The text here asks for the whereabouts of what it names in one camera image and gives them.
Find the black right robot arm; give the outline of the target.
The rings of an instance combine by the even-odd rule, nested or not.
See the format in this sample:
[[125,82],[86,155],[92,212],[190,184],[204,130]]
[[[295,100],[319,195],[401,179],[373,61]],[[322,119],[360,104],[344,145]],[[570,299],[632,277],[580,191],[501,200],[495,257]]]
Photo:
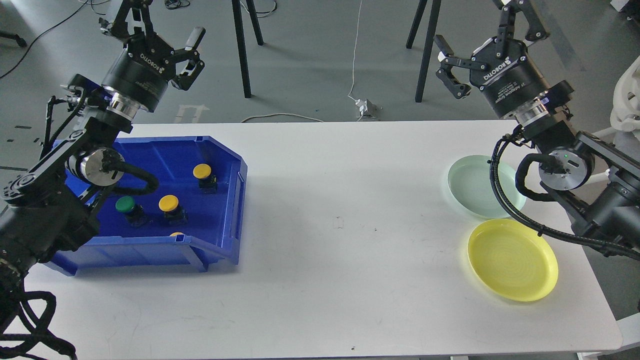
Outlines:
[[[478,88],[500,119],[517,126],[494,146],[489,182],[499,205],[519,223],[564,242],[587,246],[604,256],[639,259],[639,162],[613,144],[575,130],[567,107],[574,89],[563,80],[550,85],[528,53],[528,43],[546,39],[530,0],[496,0],[501,17],[496,36],[471,53],[455,56],[439,34],[437,78],[457,99]],[[561,205],[571,233],[539,223],[518,210],[499,180],[499,165],[510,144],[535,150],[519,163],[516,190],[536,202]]]

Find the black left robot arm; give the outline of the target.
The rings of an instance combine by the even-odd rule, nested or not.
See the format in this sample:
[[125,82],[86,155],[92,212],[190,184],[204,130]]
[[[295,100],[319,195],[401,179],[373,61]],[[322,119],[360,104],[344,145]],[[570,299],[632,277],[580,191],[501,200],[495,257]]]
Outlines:
[[122,30],[124,49],[103,84],[80,74],[65,85],[66,98],[51,98],[53,107],[71,105],[69,123],[80,117],[65,139],[45,133],[39,161],[1,190],[7,203],[1,212],[1,358],[34,358],[43,344],[77,358],[76,349],[49,330],[57,299],[47,291],[26,291],[25,277],[35,264],[46,264],[58,251],[76,251],[98,234],[98,212],[110,194],[153,193],[155,175],[125,162],[113,143],[130,133],[139,110],[153,112],[169,84],[187,91],[205,64],[198,51],[206,30],[195,27],[185,47],[174,49],[151,28]]

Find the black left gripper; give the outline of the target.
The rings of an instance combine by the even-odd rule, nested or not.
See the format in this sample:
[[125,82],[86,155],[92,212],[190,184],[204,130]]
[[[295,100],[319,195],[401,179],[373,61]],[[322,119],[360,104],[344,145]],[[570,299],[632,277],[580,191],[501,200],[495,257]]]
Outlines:
[[197,54],[206,29],[195,27],[183,48],[173,48],[156,33],[135,33],[107,71],[102,87],[153,113],[168,86],[189,91],[205,63]]

